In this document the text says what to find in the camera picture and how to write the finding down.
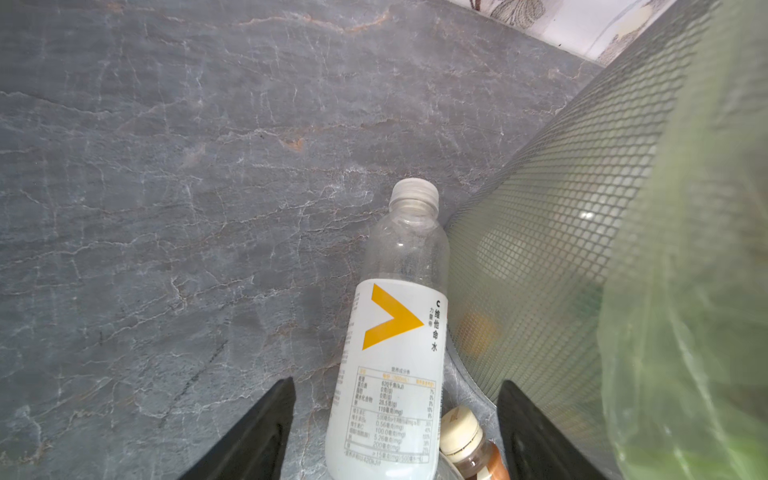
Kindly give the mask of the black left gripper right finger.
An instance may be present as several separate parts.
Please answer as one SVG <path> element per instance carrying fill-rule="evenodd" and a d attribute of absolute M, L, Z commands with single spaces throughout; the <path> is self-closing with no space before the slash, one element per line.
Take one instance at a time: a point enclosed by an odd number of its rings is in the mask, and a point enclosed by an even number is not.
<path fill-rule="evenodd" d="M 605 479 L 514 382 L 502 383 L 496 411 L 512 479 Z"/>

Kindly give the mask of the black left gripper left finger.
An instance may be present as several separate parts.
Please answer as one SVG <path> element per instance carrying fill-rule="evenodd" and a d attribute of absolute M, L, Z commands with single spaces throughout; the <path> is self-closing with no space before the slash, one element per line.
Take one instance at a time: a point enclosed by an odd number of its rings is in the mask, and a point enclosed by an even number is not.
<path fill-rule="evenodd" d="M 278 479 L 295 401 L 293 379 L 277 381 L 180 479 Z"/>

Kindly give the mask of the brown tea bottle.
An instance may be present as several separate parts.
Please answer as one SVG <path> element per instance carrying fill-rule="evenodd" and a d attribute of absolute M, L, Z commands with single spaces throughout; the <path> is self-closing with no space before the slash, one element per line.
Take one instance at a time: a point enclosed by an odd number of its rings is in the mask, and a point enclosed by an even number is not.
<path fill-rule="evenodd" d="M 464 479 L 511 479 L 499 448 L 467 406 L 457 406 L 442 417 L 439 448 Z"/>

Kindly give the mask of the white bottle yellow arrow label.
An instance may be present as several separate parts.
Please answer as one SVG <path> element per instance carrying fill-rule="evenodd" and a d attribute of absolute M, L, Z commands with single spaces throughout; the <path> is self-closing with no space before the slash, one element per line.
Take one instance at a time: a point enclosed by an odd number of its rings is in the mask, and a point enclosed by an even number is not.
<path fill-rule="evenodd" d="M 439 193 L 408 178 L 374 226 L 325 439 L 333 479 L 432 479 L 447 339 L 449 242 Z"/>

